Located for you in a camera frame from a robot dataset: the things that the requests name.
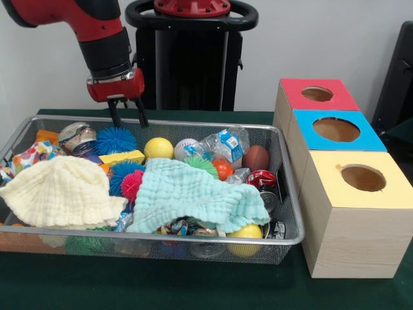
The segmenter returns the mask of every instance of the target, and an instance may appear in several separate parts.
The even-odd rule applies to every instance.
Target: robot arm
[[[126,29],[120,21],[117,0],[1,0],[8,14],[20,26],[65,21],[74,31],[91,76],[87,87],[96,102],[108,102],[116,126],[118,101],[135,101],[142,127],[148,121],[140,102],[143,74],[132,68]]]

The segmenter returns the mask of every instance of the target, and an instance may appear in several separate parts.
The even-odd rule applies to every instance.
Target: baseball
[[[184,147],[186,147],[188,145],[193,145],[195,143],[197,143],[197,141],[195,139],[191,139],[191,138],[184,139],[184,140],[181,140],[180,142],[178,142],[178,144],[174,148],[174,157],[175,157],[175,159],[179,160],[179,161],[183,161],[184,158],[186,157]]]

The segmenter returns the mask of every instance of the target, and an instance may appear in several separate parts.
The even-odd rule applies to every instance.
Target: wooden box
[[[298,192],[309,150],[386,152],[384,144],[358,111],[294,110],[287,145]]]
[[[359,111],[359,107],[339,79],[281,79],[278,85],[273,126],[288,137],[292,111]]]
[[[386,152],[309,152],[299,202],[313,278],[392,278],[413,235],[413,189]]]

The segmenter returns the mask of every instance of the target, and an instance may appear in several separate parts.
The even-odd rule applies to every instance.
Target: metal basket
[[[0,164],[6,165],[13,155],[28,149],[35,141],[39,129],[60,132],[75,121],[87,121],[96,130],[112,125],[112,121],[108,118],[68,116],[28,118],[1,150]],[[139,122],[133,119],[125,119],[124,124],[125,128],[135,134],[137,144],[140,147],[154,137],[164,137],[174,145],[187,137],[201,140],[209,134],[217,133],[234,125],[151,121],[149,128],[143,130]],[[285,176],[283,182],[287,195],[283,203],[280,203],[271,214],[272,218],[277,218],[285,223],[285,239],[165,236],[24,227],[5,202],[0,199],[0,214],[3,214],[5,221],[5,224],[0,226],[0,251],[279,264],[290,247],[298,244],[304,238],[303,222],[287,148],[283,135],[275,127],[242,126],[248,129],[251,145],[261,145],[269,151],[270,170],[276,172],[280,169]]]

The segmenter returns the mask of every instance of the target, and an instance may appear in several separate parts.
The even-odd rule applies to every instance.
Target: white wall
[[[341,78],[368,118],[374,112],[411,0],[245,0],[260,13],[244,32],[236,110],[274,109],[280,78]],[[120,0],[122,11],[130,0]],[[134,46],[134,29],[128,26]],[[66,24],[25,29],[0,7],[0,146],[40,108],[101,109]]]

